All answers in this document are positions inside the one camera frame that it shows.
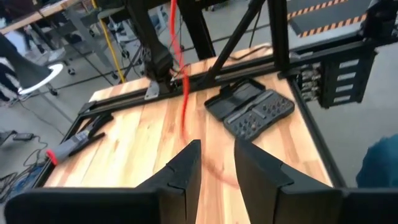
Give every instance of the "desk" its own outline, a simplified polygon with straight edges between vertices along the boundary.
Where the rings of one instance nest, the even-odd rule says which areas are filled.
[[[251,50],[253,48],[236,52],[234,56],[239,57]],[[270,49],[260,50],[246,60],[271,53]],[[192,64],[190,74],[208,70],[215,60],[210,58]],[[259,77],[257,81],[294,100],[287,81],[278,80],[276,73]],[[91,100],[106,99],[147,87],[148,84],[148,79],[141,78],[97,91]],[[203,106],[207,99],[218,94],[218,90],[219,87],[190,94],[187,131],[191,139],[201,139],[202,153],[215,163],[218,170],[236,178],[234,138]],[[100,130],[106,132],[106,137],[54,168],[44,187],[139,185],[183,149],[179,136],[181,107],[180,96],[113,113],[115,119]],[[298,107],[291,115],[264,131],[254,144],[299,171],[331,185]],[[249,223],[238,189],[215,179],[205,169],[202,169],[201,176],[197,223]]]
[[[81,36],[83,37],[83,41],[85,41],[89,46],[92,52],[94,52],[98,58],[103,62],[103,64],[107,67],[113,68],[112,63],[108,60],[107,56],[104,54],[103,48],[95,41],[93,36],[89,33],[88,29],[84,26],[82,21],[80,20],[79,14],[75,12],[70,6],[80,2],[80,0],[61,0],[54,4],[50,4],[48,6],[43,7],[40,9],[42,15],[38,12],[33,12],[30,15],[26,16],[25,18],[8,25],[7,27],[0,29],[2,34],[7,34],[10,31],[14,31],[18,28],[27,26],[32,24],[40,19],[43,19],[42,16],[47,17],[51,16],[55,13],[65,11],[69,19],[71,20],[72,24],[76,27],[79,31]],[[51,43],[51,41],[47,40],[45,34],[41,31],[41,29],[36,26],[35,24],[32,25],[33,30],[39,35],[41,39],[50,47],[51,50],[55,50],[55,47]],[[63,63],[66,66],[69,66],[69,63],[64,60]]]
[[[43,16],[51,16],[52,14],[55,14],[57,12],[60,12],[62,10],[67,9],[69,6],[72,6],[79,0],[62,0],[57,3],[48,5],[46,7],[43,7],[40,12],[43,14]],[[29,16],[26,16],[25,18],[12,23],[11,25],[6,26],[5,28],[0,29],[0,32],[2,34],[7,34],[8,32],[14,31],[18,28],[27,26],[33,22],[36,22],[40,20],[42,16],[38,12],[33,12]]]

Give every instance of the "yellow pole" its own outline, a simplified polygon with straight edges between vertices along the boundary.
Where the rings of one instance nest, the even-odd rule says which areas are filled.
[[[97,4],[95,3],[95,0],[91,0],[91,3],[93,4],[93,7],[96,9],[97,8]],[[106,28],[105,28],[105,23],[102,21],[102,19],[99,20],[99,23],[101,24],[102,30],[103,30],[103,32],[105,34],[106,43],[108,44],[109,49],[111,49],[112,58],[113,58],[115,66],[116,66],[116,69],[118,70],[119,78],[122,81],[122,83],[125,83],[126,81],[125,81],[125,79],[123,77],[122,71],[120,70],[119,62],[118,62],[118,60],[116,58],[116,55],[114,53],[114,49],[112,47],[111,41],[109,40],[108,32],[106,31]]]

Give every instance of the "red wire on table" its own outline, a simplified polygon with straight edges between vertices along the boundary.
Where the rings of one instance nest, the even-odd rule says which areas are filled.
[[[170,8],[170,37],[172,40],[172,46],[174,49],[174,52],[176,56],[178,57],[178,65],[181,69],[180,73],[182,73],[182,92],[183,92],[183,105],[182,105],[182,114],[181,114],[181,138],[182,141],[185,145],[187,145],[187,131],[185,129],[185,113],[187,112],[187,104],[188,104],[188,96],[189,96],[189,91],[190,91],[190,84],[189,84],[189,77],[187,74],[187,71],[184,67],[184,62],[183,62],[183,57],[181,54],[181,49],[179,46],[179,43],[177,41],[176,35],[175,35],[175,10],[177,8],[177,0],[171,0],[171,8]],[[218,171],[215,164],[212,163],[206,156],[202,155],[201,157],[202,164],[205,166],[205,168],[213,174],[218,180],[230,185],[231,187],[234,187],[236,189],[239,189],[239,184],[236,181],[236,179],[232,178],[225,178],[222,175],[221,171]]]

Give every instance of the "black tool case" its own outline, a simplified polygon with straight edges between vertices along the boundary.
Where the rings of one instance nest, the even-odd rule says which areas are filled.
[[[291,114],[294,103],[252,79],[244,79],[223,86],[205,107],[233,136],[252,141]]]

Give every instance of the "power adapter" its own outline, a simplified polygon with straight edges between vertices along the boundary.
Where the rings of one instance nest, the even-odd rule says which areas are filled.
[[[16,134],[12,140],[14,141],[30,141],[34,137],[34,134],[32,133],[18,133]]]

